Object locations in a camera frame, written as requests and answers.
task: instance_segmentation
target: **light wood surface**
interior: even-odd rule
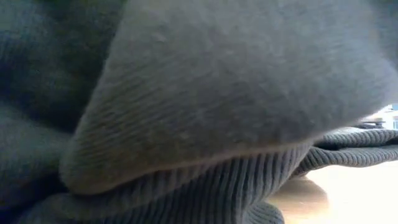
[[[312,171],[288,181],[269,202],[285,224],[397,224],[398,162]]]

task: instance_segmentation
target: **wooden table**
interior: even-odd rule
[[[398,224],[398,162],[312,171],[287,182],[269,202],[286,224]]]

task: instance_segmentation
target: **gray cloth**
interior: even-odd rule
[[[292,175],[397,159],[328,133],[398,100],[393,8],[0,0],[0,218],[282,223]]]

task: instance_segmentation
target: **ribbed knit fabric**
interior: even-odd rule
[[[397,159],[329,133],[398,101],[392,6],[0,0],[0,222],[283,223],[290,177]]]

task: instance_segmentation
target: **gray fabric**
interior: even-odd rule
[[[398,100],[394,3],[0,0],[0,222],[283,223],[292,174],[397,159],[329,133]]]

